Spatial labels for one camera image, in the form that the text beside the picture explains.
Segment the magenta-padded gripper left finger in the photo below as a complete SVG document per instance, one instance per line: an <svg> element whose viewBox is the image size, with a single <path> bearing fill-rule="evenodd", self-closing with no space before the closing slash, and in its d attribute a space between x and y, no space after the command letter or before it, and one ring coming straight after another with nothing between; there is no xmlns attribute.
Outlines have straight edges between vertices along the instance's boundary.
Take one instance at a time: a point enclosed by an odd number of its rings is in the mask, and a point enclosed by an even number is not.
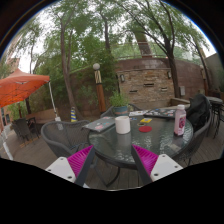
<svg viewBox="0 0 224 224"><path fill-rule="evenodd" d="M85 180L95 155L93 146L88 146L70 157L59 157L46 171L68 180L76 185L87 188Z"/></svg>

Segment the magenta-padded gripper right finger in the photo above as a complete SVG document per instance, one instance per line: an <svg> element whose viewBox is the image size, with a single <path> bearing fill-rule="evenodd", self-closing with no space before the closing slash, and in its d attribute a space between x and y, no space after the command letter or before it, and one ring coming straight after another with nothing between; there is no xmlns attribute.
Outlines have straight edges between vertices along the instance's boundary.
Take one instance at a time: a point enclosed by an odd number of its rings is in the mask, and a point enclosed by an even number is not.
<svg viewBox="0 0 224 224"><path fill-rule="evenodd" d="M132 146L131 154L144 185L182 169L182 166L176 163L168 155L157 155L137 145Z"/></svg>

